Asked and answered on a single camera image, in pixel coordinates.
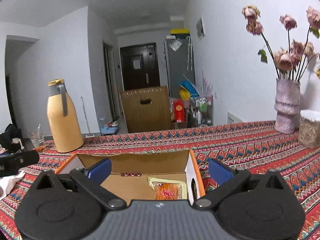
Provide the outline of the yellow box on fridge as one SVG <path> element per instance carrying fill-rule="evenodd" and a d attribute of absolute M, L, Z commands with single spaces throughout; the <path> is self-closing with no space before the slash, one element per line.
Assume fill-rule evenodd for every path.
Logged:
<path fill-rule="evenodd" d="M 189 35 L 188 29 L 171 29 L 170 34 L 171 35 Z"/>

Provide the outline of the white crumpled cloth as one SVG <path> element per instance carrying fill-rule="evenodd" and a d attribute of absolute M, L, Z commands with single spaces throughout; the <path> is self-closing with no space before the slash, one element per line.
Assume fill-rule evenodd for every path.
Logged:
<path fill-rule="evenodd" d="M 21 171 L 18 175 L 7 176 L 0 179 L 1 195 L 0 200 L 9 195 L 16 183 L 23 179 L 25 172 Z"/>

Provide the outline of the orange gold snack packet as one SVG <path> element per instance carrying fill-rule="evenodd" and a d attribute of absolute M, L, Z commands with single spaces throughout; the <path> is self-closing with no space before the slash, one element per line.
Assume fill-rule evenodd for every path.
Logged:
<path fill-rule="evenodd" d="M 184 181 L 147 177 L 149 186 L 156 192 L 156 200 L 186 200 L 188 188 Z"/>

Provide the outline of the dark entrance door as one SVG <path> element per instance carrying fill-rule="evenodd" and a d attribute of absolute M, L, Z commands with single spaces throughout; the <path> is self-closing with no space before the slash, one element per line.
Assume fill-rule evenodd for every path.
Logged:
<path fill-rule="evenodd" d="M 120 48 L 124 90 L 159 87 L 159 67 L 155 43 Z"/>

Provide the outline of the wall electrical panel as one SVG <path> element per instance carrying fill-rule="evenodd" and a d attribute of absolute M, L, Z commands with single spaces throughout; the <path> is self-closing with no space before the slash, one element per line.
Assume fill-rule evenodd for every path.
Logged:
<path fill-rule="evenodd" d="M 197 36 L 198 36 L 199 40 L 202 40 L 206 35 L 202 18 L 200 18 L 197 21 L 196 30 L 197 30 Z"/>

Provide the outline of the red gift box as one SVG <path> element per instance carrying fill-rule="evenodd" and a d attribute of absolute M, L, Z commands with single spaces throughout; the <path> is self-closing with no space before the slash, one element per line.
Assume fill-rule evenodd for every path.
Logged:
<path fill-rule="evenodd" d="M 173 102 L 174 106 L 174 116 L 176 123 L 185 122 L 185 108 L 184 102 L 181 99 L 175 99 Z"/>

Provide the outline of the pink textured vase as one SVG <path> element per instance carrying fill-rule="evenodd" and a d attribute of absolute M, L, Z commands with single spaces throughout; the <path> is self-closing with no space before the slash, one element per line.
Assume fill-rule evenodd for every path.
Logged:
<path fill-rule="evenodd" d="M 274 109 L 277 111 L 276 131 L 292 134 L 296 129 L 294 118 L 300 112 L 300 82 L 276 79 Z"/>

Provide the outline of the clear seed container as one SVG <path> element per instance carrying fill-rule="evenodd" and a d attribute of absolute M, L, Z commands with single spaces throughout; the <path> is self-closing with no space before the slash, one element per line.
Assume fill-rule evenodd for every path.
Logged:
<path fill-rule="evenodd" d="M 309 109 L 300 111 L 300 126 L 298 140 L 308 148 L 319 147 L 320 113 Z"/>

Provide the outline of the patterned red tablecloth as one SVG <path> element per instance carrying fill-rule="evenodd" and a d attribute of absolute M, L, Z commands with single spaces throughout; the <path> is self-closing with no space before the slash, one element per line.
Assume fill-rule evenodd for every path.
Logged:
<path fill-rule="evenodd" d="M 46 142 L 46 146 L 38 164 L 22 168 L 24 178 L 1 200 L 1 239 L 22 239 L 14 222 L 20 202 L 41 171 L 61 170 L 72 154 L 88 157 L 182 150 L 195 153 L 205 193 L 217 188 L 217 182 L 209 175 L 211 159 L 219 159 L 232 168 L 244 167 L 256 174 L 276 169 L 305 211 L 305 223 L 297 239 L 319 239 L 319 147 L 303 146 L 298 142 L 298 132 L 292 135 L 277 132 L 274 121 L 102 136 L 86 139 L 82 148 L 66 154 L 57 153 L 53 141 Z M 195 237 L 191 237 L 193 232 L 178 233 L 178 229 L 172 233 L 165 233 L 164 229 L 148 230 L 144 235 L 149 234 L 146 239 L 204 239 L 209 234 L 210 228 L 204 219 L 191 218 L 189 224 L 188 228 L 196 232 Z"/>

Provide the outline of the wooden chair back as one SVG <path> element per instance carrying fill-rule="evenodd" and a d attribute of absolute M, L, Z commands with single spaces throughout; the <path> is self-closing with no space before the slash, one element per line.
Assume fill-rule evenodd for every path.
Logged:
<path fill-rule="evenodd" d="M 121 91 L 120 98 L 128 132 L 163 131 L 171 128 L 166 86 Z"/>

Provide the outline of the grey refrigerator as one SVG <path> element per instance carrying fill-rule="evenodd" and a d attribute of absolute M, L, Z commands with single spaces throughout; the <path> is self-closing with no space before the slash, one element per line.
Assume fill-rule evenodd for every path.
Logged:
<path fill-rule="evenodd" d="M 180 83 L 187 78 L 195 83 L 194 67 L 191 66 L 189 40 L 187 38 L 164 40 L 168 90 L 172 98 L 180 98 Z"/>

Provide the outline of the orange cardboard pumpkin box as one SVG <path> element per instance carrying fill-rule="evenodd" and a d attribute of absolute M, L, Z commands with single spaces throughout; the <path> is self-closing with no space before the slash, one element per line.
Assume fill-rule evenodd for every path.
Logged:
<path fill-rule="evenodd" d="M 156 200 L 156 192 L 149 186 L 147 177 L 180 180 L 187 184 L 190 203 L 205 195 L 199 167 L 192 150 L 152 154 L 72 155 L 56 174 L 68 174 L 78 168 L 89 168 L 98 161 L 111 161 L 111 174 L 101 187 L 125 200 Z"/>

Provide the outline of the glass cup with drink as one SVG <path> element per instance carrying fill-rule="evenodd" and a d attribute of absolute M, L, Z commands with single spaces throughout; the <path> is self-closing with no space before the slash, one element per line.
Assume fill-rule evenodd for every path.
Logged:
<path fill-rule="evenodd" d="M 44 136 L 41 130 L 41 124 L 38 125 L 36 129 L 28 132 L 28 138 L 31 140 L 34 149 L 41 153 L 46 149 L 46 145 L 44 142 Z"/>

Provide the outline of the yellow thermos jug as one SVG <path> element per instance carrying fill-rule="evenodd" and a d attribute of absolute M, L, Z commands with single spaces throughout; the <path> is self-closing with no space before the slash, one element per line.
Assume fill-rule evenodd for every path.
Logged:
<path fill-rule="evenodd" d="M 65 81 L 64 79 L 49 81 L 48 88 L 47 117 L 56 150 L 59 153 L 77 150 L 84 144 L 84 140 Z"/>

